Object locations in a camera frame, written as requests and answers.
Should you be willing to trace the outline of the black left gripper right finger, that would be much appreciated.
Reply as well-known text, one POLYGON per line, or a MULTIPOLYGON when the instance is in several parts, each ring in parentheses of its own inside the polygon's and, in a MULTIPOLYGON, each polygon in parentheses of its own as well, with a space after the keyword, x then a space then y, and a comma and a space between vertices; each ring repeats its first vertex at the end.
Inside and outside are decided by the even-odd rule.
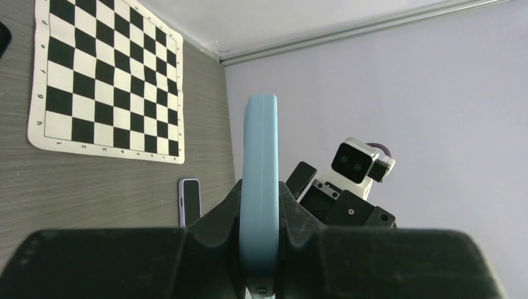
POLYGON ((487 258, 454 230, 324 225, 279 184, 278 298, 504 298, 487 258))

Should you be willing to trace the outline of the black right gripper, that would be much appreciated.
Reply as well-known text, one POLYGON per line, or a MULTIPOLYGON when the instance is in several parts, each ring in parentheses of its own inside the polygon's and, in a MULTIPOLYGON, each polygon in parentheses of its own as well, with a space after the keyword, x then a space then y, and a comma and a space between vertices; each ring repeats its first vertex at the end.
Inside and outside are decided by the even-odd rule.
POLYGON ((351 187, 341 189, 327 179, 316 179, 316 168, 301 161, 286 186, 298 203, 326 225, 396 229, 396 218, 359 197, 351 187))

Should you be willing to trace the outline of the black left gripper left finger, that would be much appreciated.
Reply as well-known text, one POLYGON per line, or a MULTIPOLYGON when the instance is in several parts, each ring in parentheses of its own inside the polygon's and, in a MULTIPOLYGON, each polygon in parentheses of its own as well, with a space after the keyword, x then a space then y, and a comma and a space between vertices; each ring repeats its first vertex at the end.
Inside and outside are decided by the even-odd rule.
POLYGON ((241 183, 188 227, 46 229, 1 273, 2 298, 242 298, 241 183))

